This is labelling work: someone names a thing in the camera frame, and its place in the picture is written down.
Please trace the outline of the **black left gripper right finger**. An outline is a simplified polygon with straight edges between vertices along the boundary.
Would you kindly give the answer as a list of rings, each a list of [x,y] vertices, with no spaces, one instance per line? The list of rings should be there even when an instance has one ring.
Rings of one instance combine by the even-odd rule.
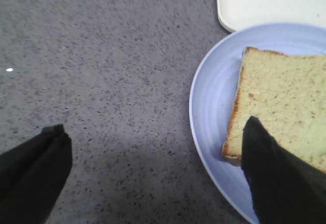
[[[259,223],[325,223],[325,173],[279,146],[253,116],[243,129],[241,169]]]

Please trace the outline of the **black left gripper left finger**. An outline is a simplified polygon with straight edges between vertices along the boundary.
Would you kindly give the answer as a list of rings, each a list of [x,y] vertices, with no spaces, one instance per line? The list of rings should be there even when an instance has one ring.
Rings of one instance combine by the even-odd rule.
[[[62,124],[1,154],[1,223],[45,223],[72,168]]]

